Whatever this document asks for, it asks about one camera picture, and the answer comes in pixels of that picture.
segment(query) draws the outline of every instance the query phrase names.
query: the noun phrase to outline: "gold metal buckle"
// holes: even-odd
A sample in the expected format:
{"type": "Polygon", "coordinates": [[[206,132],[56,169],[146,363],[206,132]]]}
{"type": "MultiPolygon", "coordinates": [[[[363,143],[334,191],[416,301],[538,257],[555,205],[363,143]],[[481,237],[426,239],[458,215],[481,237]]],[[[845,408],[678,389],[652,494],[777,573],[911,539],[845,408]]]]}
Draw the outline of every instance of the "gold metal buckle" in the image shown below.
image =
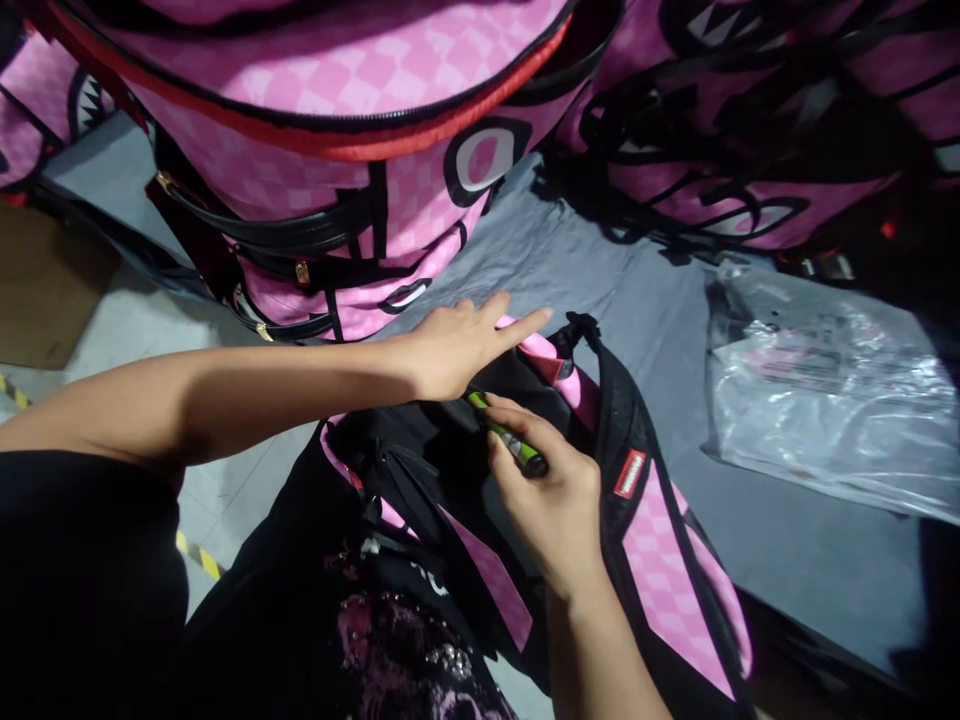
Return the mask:
{"type": "Polygon", "coordinates": [[[296,265],[297,270],[297,282],[301,285],[310,284],[310,268],[307,267],[307,264],[303,260],[298,260],[296,265]]]}
{"type": "Polygon", "coordinates": [[[173,180],[170,178],[170,176],[167,175],[167,173],[163,170],[157,170],[157,182],[160,183],[160,187],[163,189],[163,191],[169,195],[170,186],[173,184],[173,180]]]}
{"type": "Polygon", "coordinates": [[[273,338],[270,337],[270,333],[267,332],[266,323],[257,323],[257,334],[267,342],[273,342],[273,338]]]}

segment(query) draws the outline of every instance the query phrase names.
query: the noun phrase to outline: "black shirt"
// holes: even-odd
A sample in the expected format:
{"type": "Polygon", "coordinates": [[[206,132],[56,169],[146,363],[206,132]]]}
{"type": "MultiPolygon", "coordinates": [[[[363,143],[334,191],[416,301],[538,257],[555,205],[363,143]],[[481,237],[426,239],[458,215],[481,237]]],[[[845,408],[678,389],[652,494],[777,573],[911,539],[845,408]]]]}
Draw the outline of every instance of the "black shirt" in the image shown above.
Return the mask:
{"type": "Polygon", "coordinates": [[[319,452],[315,435],[186,626],[167,482],[90,455],[0,454],[4,706],[513,717],[442,579],[375,552],[359,496],[318,474],[319,452]]]}

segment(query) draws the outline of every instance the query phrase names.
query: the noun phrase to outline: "marker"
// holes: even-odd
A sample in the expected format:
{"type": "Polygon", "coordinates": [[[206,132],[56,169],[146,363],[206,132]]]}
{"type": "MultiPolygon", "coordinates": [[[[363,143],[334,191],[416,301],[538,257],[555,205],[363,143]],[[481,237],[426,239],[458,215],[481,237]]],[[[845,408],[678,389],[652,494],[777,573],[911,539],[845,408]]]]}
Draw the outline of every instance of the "marker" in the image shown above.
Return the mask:
{"type": "Polygon", "coordinates": [[[480,393],[476,392],[467,395],[467,402],[480,411],[478,414],[483,419],[484,424],[500,436],[503,444],[507,446],[510,454],[513,455],[513,459],[517,461],[520,472],[523,473],[525,478],[540,478],[547,474],[550,468],[547,465],[546,458],[540,454],[539,450],[527,445],[517,433],[505,428],[503,425],[498,425],[490,419],[489,415],[483,412],[490,406],[487,405],[480,393]]]}

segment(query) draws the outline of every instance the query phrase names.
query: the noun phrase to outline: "floor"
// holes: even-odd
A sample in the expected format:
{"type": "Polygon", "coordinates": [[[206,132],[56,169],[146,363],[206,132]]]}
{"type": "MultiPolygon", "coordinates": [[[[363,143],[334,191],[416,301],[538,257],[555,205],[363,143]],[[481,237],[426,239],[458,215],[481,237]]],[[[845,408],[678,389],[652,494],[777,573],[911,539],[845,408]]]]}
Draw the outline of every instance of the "floor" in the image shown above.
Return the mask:
{"type": "MultiPolygon", "coordinates": [[[[36,401],[68,382],[145,357],[262,343],[226,310],[159,290],[124,264],[65,370],[0,364],[0,372],[36,401]]],[[[16,405],[0,395],[0,422],[16,412],[16,405]]],[[[180,494],[180,529],[186,539],[229,568],[240,545],[266,517],[312,431],[311,425],[294,428],[234,457],[188,470],[180,494]]],[[[198,562],[185,557],[185,563],[192,614],[215,580],[198,562]]],[[[550,701],[530,680],[506,662],[490,665],[521,718],[553,717],[550,701]]]]}

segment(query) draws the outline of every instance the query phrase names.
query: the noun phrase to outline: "pink checkered backpack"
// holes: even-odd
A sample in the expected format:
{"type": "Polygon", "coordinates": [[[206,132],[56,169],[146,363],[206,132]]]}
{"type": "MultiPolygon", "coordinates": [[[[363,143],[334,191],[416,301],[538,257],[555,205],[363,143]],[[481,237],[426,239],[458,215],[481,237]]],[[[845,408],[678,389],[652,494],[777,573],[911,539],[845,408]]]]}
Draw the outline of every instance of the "pink checkered backpack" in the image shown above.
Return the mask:
{"type": "Polygon", "coordinates": [[[558,137],[571,201],[683,252],[780,250],[955,180],[953,0],[628,0],[558,137]]]}
{"type": "Polygon", "coordinates": [[[26,4],[135,97],[159,170],[148,192],[217,299],[264,338],[333,341],[377,332],[427,289],[563,116],[622,9],[26,4]]]}
{"type": "Polygon", "coordinates": [[[0,197],[26,203],[45,161],[112,110],[110,96],[63,46],[0,4],[0,197]]]}
{"type": "MultiPolygon", "coordinates": [[[[470,389],[515,399],[597,461],[604,562],[671,716],[754,718],[752,650],[733,584],[670,480],[630,373],[593,318],[567,317],[470,389]],[[581,340],[598,356],[599,384],[573,362],[581,340]]],[[[500,499],[485,436],[462,399],[331,418],[319,433],[317,482],[353,485],[366,507],[365,547],[430,572],[482,652],[504,656],[549,694],[543,581],[500,499]]]]}

